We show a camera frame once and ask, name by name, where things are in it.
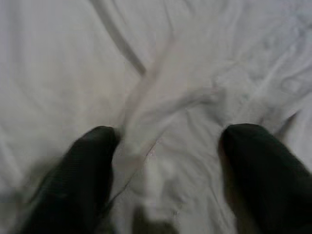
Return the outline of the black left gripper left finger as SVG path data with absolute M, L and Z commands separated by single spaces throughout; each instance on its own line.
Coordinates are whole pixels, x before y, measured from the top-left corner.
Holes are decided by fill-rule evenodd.
M 120 137 L 98 126 L 77 139 L 31 198 L 23 234 L 93 234 L 110 195 Z

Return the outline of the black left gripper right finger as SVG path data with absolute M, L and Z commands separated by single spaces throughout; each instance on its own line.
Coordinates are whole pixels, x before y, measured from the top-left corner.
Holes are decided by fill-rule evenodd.
M 221 147 L 257 226 L 264 234 L 312 232 L 312 174 L 259 125 L 229 125 Z

